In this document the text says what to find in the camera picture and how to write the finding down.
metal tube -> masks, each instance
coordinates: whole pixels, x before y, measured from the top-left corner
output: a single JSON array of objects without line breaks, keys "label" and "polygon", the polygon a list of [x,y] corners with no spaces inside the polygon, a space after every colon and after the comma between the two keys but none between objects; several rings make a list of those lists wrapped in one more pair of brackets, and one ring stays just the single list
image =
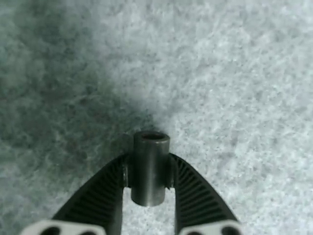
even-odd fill
[{"label": "metal tube", "polygon": [[132,200],[141,206],[164,201],[170,137],[153,131],[134,135]]}]

metal cylinder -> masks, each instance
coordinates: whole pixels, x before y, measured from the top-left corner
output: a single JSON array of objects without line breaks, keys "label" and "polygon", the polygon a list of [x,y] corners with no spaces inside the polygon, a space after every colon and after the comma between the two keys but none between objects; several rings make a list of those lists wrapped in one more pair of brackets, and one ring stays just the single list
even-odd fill
[{"label": "metal cylinder", "polygon": [[154,131],[134,135],[132,200],[141,206],[164,201],[170,137]]}]

gray carpet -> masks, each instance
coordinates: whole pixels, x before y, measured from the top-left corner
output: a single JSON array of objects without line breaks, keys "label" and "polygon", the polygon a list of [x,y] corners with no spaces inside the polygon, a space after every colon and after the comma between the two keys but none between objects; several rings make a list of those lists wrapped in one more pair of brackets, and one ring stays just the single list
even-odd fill
[{"label": "gray carpet", "polygon": [[[1,0],[0,234],[154,129],[247,235],[313,235],[312,117],[311,0]],[[122,234],[173,234],[173,203],[127,190]]]}]

speckled gray surface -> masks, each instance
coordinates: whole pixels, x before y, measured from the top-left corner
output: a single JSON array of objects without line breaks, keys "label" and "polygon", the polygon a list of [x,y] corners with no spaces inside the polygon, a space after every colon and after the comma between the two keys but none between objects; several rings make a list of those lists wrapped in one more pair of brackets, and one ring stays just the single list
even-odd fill
[{"label": "speckled gray surface", "polygon": [[[313,234],[313,1],[1,0],[0,234],[156,129],[249,235]],[[173,234],[174,194],[122,234]]]}]

ribbed rubber pad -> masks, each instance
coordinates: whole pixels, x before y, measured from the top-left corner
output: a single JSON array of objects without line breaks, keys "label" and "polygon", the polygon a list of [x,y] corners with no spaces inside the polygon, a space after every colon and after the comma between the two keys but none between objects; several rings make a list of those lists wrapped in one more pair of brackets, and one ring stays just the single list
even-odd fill
[{"label": "ribbed rubber pad", "polygon": [[223,199],[190,164],[176,155],[172,157],[176,191],[176,234],[189,226],[227,219],[237,221]]},{"label": "ribbed rubber pad", "polygon": [[67,201],[53,219],[99,225],[107,234],[119,235],[125,159],[126,155],[105,165]]}]

